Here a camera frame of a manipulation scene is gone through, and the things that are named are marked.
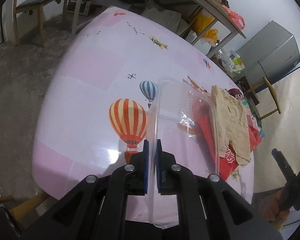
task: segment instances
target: silver screw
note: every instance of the silver screw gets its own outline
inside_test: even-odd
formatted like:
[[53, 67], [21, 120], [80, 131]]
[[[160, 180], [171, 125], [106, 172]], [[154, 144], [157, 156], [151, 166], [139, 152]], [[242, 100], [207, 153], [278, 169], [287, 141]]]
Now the silver screw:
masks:
[[209, 179], [213, 182], [218, 182], [220, 180], [220, 177], [217, 174], [211, 174], [209, 176]]
[[125, 169], [126, 171], [133, 171], [133, 170], [134, 170], [134, 166], [133, 166], [132, 164], [127, 164], [127, 165], [124, 167], [124, 169]]
[[179, 164], [173, 164], [173, 165], [171, 166], [171, 169], [172, 169], [173, 171], [180, 171], [180, 170], [181, 170], [181, 166], [180, 166]]
[[94, 175], [89, 175], [88, 177], [86, 177], [86, 182], [88, 183], [94, 183], [97, 180], [97, 177]]

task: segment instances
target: plastic lid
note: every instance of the plastic lid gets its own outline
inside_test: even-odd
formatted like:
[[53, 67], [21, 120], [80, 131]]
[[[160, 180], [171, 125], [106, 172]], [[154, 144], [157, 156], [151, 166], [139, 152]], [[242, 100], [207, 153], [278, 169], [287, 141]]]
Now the plastic lid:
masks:
[[209, 150], [209, 147], [214, 147], [211, 152], [215, 154], [215, 143], [208, 145], [203, 136], [202, 122], [216, 138], [215, 110], [209, 94], [186, 82], [162, 78], [158, 95], [149, 109], [147, 129], [147, 139], [151, 144], [149, 220], [159, 228], [177, 225], [178, 209], [175, 195], [158, 193], [154, 160], [157, 139], [161, 139], [163, 151], [172, 153], [176, 162], [189, 168], [193, 174], [201, 177], [218, 174], [219, 158], [211, 155]]

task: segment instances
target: chair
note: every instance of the chair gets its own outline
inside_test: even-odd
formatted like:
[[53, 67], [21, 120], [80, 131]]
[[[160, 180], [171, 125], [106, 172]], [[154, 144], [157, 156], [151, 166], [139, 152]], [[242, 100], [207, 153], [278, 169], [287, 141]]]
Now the chair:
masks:
[[[42, 44], [42, 47], [44, 47], [43, 6], [45, 6], [48, 3], [51, 3], [52, 1], [56, 1], [57, 3], [61, 2], [61, 0], [26, 0], [17, 6], [17, 0], [13, 0], [13, 26], [14, 26], [14, 32], [15, 32], [15, 36], [16, 36], [17, 46], [20, 44], [18, 26], [17, 26], [17, 13], [30, 11], [30, 10], [38, 10], [38, 20], [39, 20], [41, 44]], [[66, 21], [67, 1], [68, 0], [64, 0], [64, 3], [63, 3], [63, 11], [62, 11], [62, 27], [63, 28], [65, 27], [65, 21]]]
[[[272, 98], [273, 98], [273, 100], [274, 100], [275, 105], [277, 106], [277, 108], [260, 117], [259, 112], [258, 112], [258, 110], [257, 110], [257, 108], [256, 108], [256, 106], [255, 106], [255, 104], [253, 102], [253, 100], [251, 100], [252, 98], [251, 98], [251, 96], [249, 94], [251, 92], [253, 92], [256, 88], [262, 86], [263, 84], [266, 84], [268, 86], [270, 94], [271, 94], [271, 96], [272, 96]], [[279, 114], [281, 114], [281, 109], [280, 109], [280, 105], [279, 105], [279, 102], [278, 102], [277, 94], [275, 93], [273, 86], [270, 84], [270, 82], [268, 81], [268, 79], [266, 77], [263, 77], [263, 81], [262, 82], [260, 82], [259, 84], [253, 86], [249, 90], [247, 90], [245, 92], [245, 96], [248, 99], [250, 105], [253, 107], [253, 110], [255, 110], [255, 112], [256, 112], [256, 114], [257, 114], [257, 116], [258, 116], [258, 118], [260, 120], [265, 119], [266, 117], [270, 116], [271, 114], [274, 114], [277, 111], [278, 111]]]
[[[18, 223], [44, 202], [48, 196], [47, 193], [42, 192], [11, 210], [0, 207], [0, 240], [18, 239], [21, 234]], [[13, 200], [12, 195], [0, 197], [0, 204], [11, 200]]]

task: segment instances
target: wall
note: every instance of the wall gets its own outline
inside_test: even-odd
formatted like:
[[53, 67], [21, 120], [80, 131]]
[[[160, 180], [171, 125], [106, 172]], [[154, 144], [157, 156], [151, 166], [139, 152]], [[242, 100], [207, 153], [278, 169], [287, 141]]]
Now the wall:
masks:
[[[228, 1], [231, 10], [244, 18], [246, 26], [242, 31], [247, 36], [247, 39], [237, 35], [225, 46], [226, 50], [241, 48], [271, 20], [274, 20], [295, 36], [300, 51], [300, 9], [294, 0]], [[220, 23], [217, 23], [215, 26], [219, 30], [218, 37], [224, 38], [228, 34]], [[196, 47], [205, 53], [209, 49], [209, 46], [201, 45], [199, 42], [196, 44]]]
[[[25, 0], [17, 0], [17, 5]], [[6, 0], [3, 5], [2, 22], [3, 22], [3, 34], [5, 41], [15, 42], [14, 30], [13, 30], [13, 18], [12, 18], [12, 6], [13, 0]], [[49, 20], [54, 16], [62, 13], [63, 0], [60, 4], [56, 2], [49, 3], [43, 7], [45, 20]], [[20, 13], [17, 15], [18, 31], [19, 36], [22, 37], [24, 34], [29, 32], [31, 29], [38, 25], [38, 14], [34, 11], [32, 15], [29, 13]]]

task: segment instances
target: human hand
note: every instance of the human hand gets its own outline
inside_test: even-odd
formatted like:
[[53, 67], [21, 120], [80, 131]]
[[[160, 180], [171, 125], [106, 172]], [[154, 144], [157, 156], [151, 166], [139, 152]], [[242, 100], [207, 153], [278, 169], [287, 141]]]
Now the human hand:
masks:
[[282, 210], [279, 212], [279, 205], [278, 200], [281, 198], [281, 190], [279, 190], [272, 199], [271, 203], [269, 204], [268, 208], [262, 214], [263, 217], [268, 221], [275, 221], [272, 225], [276, 228], [279, 228], [283, 225], [283, 223], [288, 219], [290, 214], [290, 210]]

